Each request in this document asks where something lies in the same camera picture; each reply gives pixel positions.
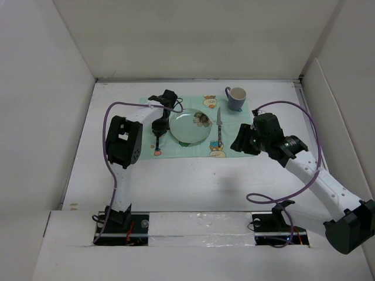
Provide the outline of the knife with patterned handle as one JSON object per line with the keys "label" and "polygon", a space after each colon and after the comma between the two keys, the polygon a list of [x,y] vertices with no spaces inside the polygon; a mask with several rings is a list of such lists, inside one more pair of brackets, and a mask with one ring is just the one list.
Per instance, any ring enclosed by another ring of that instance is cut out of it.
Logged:
{"label": "knife with patterned handle", "polygon": [[217,127],[218,127],[218,143],[219,143],[219,147],[221,147],[222,146],[222,137],[221,137],[222,122],[221,122],[221,108],[220,107],[217,110],[216,124],[217,124]]}

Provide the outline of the fork with black handle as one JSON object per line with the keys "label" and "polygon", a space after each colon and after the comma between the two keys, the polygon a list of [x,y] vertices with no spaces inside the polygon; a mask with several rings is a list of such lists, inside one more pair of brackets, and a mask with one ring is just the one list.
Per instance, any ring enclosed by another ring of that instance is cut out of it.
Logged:
{"label": "fork with black handle", "polygon": [[155,145],[155,151],[160,151],[160,147],[159,147],[159,140],[160,140],[160,134],[157,134],[156,135],[156,145]]}

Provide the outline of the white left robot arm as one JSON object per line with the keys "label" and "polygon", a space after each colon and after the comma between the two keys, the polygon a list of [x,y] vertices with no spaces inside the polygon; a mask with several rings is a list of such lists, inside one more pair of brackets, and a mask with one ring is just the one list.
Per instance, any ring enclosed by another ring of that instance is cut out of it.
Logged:
{"label": "white left robot arm", "polygon": [[130,173],[141,155],[143,129],[151,126],[156,140],[165,135],[177,100],[175,92],[165,90],[162,95],[149,97],[145,104],[134,104],[137,110],[128,116],[112,117],[109,128],[103,129],[107,134],[106,165],[115,183],[115,194],[105,209],[105,217],[118,232],[126,231],[131,223]]}

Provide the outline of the green floral ceramic plate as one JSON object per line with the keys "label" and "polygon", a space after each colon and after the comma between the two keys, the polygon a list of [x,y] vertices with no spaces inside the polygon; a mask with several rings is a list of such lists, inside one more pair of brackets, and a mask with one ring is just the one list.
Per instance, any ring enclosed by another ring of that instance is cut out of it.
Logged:
{"label": "green floral ceramic plate", "polygon": [[211,132],[212,121],[198,109],[184,109],[175,113],[169,122],[172,136],[181,143],[195,144],[205,140]]}

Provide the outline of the green cartoon cloth placemat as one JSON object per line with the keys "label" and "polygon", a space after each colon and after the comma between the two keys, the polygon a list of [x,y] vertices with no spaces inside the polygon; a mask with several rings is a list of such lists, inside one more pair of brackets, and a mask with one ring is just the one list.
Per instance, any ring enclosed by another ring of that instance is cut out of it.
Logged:
{"label": "green cartoon cloth placemat", "polygon": [[[163,159],[177,157],[242,157],[245,153],[235,152],[230,149],[231,144],[240,129],[241,124],[251,124],[253,116],[249,112],[249,107],[244,104],[241,111],[232,111],[228,107],[228,99],[225,95],[191,95],[181,98],[180,109],[198,109],[204,112],[212,121],[210,135],[203,141],[195,144],[181,143],[176,140],[170,130],[160,137],[160,151],[155,151],[156,137],[151,131],[151,126],[143,129],[142,150],[140,159]],[[221,108],[221,137],[222,146],[218,143],[218,127],[216,124],[217,110]]]}

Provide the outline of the blue-grey ceramic mug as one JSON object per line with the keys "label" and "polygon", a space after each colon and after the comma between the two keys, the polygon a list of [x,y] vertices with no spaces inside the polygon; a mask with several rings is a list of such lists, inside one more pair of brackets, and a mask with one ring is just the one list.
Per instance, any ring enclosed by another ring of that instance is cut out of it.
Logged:
{"label": "blue-grey ceramic mug", "polygon": [[226,87],[225,94],[228,99],[228,107],[232,111],[239,111],[244,105],[247,98],[247,93],[243,88],[240,87]]}

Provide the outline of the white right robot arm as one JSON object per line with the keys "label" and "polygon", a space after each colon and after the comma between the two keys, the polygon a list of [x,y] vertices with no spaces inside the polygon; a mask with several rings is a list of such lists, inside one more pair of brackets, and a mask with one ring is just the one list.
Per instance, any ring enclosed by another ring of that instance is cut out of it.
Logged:
{"label": "white right robot arm", "polygon": [[[272,226],[283,231],[292,223],[324,236],[338,252],[347,255],[374,236],[374,201],[364,201],[340,184],[296,136],[285,136],[278,118],[272,113],[254,117],[241,124],[230,148],[236,152],[259,155],[262,152],[300,179],[305,187],[289,196],[264,197],[263,204],[274,204]],[[311,191],[325,206],[327,214],[304,211],[293,198]]]}

